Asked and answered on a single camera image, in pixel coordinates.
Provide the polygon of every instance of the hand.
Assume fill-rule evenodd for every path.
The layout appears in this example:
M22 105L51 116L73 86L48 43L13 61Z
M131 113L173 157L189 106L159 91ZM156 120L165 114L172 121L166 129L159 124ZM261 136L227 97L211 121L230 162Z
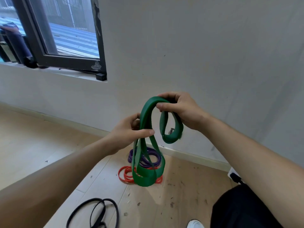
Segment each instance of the hand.
M108 144L110 154L115 154L139 138L147 138L154 135L150 129L139 130L140 113L133 114L121 120L103 140Z
M156 107L162 111L177 113L185 126L193 130L201 131L202 123L209 115L204 112L190 96L185 92L166 92L159 97L174 100L177 103L157 103Z

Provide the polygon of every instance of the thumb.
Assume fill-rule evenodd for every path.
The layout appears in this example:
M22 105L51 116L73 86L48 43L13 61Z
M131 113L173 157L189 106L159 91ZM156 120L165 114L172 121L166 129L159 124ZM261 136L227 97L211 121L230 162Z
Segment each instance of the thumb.
M160 102L160 103L156 104L156 108L159 109L160 111L168 111L170 113L179 112L179 107L178 107L177 103Z
M142 130L133 130L133 135L134 135L134 139L139 139L139 138L147 138L152 136L155 133L154 130L150 130L150 129L142 129Z

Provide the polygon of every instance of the forearm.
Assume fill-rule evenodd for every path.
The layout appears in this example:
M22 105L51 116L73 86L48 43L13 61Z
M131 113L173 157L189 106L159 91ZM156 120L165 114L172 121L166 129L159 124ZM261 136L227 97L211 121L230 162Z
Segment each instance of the forearm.
M99 140L0 191L0 227L42 228L109 149Z
M201 132L284 227L304 225L304 170L300 166L213 117L202 121Z

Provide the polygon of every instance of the purple resistance band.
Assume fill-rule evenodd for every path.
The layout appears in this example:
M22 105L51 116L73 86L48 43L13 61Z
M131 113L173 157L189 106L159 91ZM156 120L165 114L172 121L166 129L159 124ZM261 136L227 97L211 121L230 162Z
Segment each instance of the purple resistance band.
M157 158L156 162L153 162L154 166L157 167L160 165L161 163L161 156L159 155L159 153L157 153L155 151L155 149L149 148L147 147L147 153L148 155L153 155ZM130 150L129 153L129 157L128 157L128 162L131 163L132 162L132 156L133 156L133 149ZM141 159L140 159L140 166L143 168L150 168L152 167L152 165L149 163L149 161L145 158L144 155L142 155Z

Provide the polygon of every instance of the person's right hand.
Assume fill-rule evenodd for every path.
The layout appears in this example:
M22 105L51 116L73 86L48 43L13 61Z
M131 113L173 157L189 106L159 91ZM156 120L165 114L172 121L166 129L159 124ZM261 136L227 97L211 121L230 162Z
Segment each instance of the person's right hand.
M190 96L185 92L166 92L158 95L159 97L174 100L177 103L157 103L156 107L162 111L177 113L181 121L185 126L193 130L200 131L202 124L208 117L208 114L204 112Z

